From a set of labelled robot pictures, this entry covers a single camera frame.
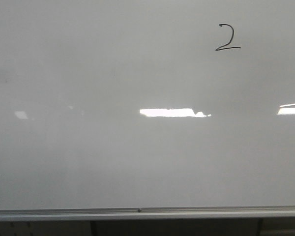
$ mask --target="whiteboard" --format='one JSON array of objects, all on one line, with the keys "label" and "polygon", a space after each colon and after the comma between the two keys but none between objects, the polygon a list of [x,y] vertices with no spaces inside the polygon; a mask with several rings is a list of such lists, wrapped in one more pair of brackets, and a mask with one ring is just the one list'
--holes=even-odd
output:
[{"label": "whiteboard", "polygon": [[0,0],[0,210],[269,206],[295,0]]}]

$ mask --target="black marker writing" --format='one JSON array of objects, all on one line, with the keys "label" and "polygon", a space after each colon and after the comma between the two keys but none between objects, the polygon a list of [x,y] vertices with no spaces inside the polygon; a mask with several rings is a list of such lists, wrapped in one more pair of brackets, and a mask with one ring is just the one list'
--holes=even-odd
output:
[{"label": "black marker writing", "polygon": [[231,26],[231,25],[227,25],[227,24],[219,24],[219,26],[229,26],[229,27],[231,27],[231,29],[232,29],[232,37],[231,37],[231,40],[227,43],[227,44],[225,44],[225,45],[223,45],[223,46],[221,46],[221,47],[218,47],[217,49],[215,49],[216,51],[221,51],[221,50],[225,50],[225,49],[231,49],[231,48],[241,48],[241,47],[229,47],[229,48],[223,48],[223,47],[225,47],[225,46],[227,46],[227,45],[230,45],[230,43],[232,42],[232,40],[233,40],[233,38],[234,38],[234,28]]}]

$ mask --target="white surface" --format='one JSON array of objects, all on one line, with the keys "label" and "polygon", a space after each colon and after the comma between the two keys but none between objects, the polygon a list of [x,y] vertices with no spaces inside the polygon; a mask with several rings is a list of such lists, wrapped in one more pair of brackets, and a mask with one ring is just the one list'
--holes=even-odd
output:
[{"label": "white surface", "polygon": [[0,0],[0,209],[295,205],[294,103],[295,1]]}]

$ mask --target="handwritten number 2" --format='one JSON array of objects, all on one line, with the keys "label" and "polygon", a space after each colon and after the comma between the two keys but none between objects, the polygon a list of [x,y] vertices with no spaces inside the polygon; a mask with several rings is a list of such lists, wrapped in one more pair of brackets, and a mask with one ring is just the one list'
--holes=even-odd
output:
[{"label": "handwritten number 2", "polygon": [[227,44],[225,44],[225,45],[223,45],[223,46],[221,46],[221,47],[218,47],[217,49],[215,49],[216,51],[221,51],[221,50],[225,50],[225,49],[231,49],[231,48],[241,48],[241,47],[229,47],[229,48],[224,48],[225,46],[227,46],[227,45],[230,45],[231,44],[231,42],[232,42],[232,40],[233,40],[233,38],[234,38],[234,28],[231,26],[231,25],[227,25],[227,24],[219,24],[219,26],[229,26],[229,27],[231,27],[231,29],[232,29],[232,37],[231,37],[231,40],[227,43]]}]

